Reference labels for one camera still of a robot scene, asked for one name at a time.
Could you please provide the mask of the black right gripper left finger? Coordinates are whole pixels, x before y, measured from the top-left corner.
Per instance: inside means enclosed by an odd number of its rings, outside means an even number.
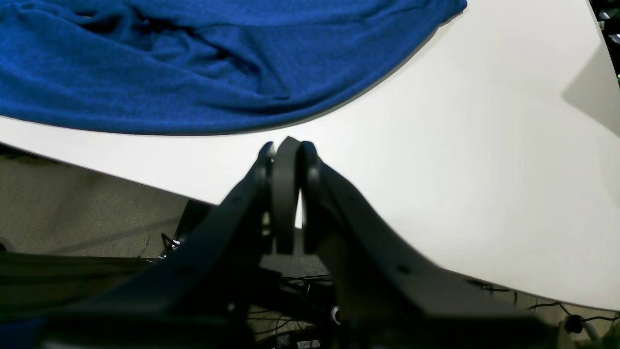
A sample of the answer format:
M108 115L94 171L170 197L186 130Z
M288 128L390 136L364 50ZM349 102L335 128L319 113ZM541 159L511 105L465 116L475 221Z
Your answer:
M275 149L266 143L246 176L179 247L130 280L47 318L41 349L248 349L249 292L268 227Z

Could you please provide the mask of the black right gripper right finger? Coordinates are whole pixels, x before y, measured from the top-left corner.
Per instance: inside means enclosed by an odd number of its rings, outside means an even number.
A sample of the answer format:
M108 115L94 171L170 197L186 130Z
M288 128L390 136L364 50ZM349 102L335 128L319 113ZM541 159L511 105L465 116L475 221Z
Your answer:
M296 173L304 249L332 276L341 349L556 348L553 327L412 248L310 142Z

